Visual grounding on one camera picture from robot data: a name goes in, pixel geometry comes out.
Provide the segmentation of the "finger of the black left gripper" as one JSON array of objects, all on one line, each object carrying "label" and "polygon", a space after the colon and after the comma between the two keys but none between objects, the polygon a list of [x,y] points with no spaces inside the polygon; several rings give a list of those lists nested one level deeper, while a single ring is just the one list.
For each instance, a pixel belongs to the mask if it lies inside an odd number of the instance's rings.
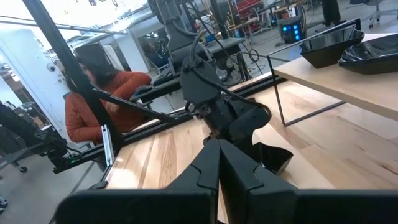
[{"label": "finger of the black left gripper", "polygon": [[240,140],[238,142],[238,148],[251,159],[260,163],[260,151],[259,148],[252,143],[252,138],[244,138]]}]

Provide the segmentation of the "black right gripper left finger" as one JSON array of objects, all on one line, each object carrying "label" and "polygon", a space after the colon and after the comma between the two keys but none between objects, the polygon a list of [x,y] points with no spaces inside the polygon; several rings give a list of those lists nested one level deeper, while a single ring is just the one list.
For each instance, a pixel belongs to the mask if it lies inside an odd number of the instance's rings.
[{"label": "black right gripper left finger", "polygon": [[57,207],[61,224],[217,223],[220,143],[208,141],[191,164],[162,189],[77,192]]}]

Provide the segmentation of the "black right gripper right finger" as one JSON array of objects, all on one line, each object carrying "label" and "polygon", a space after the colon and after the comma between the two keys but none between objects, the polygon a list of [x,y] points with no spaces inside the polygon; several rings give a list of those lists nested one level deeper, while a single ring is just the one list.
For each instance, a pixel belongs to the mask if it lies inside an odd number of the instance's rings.
[{"label": "black right gripper right finger", "polygon": [[230,142],[219,143],[231,223],[397,223],[396,190],[299,189],[279,177],[290,151],[259,142],[257,163]]}]

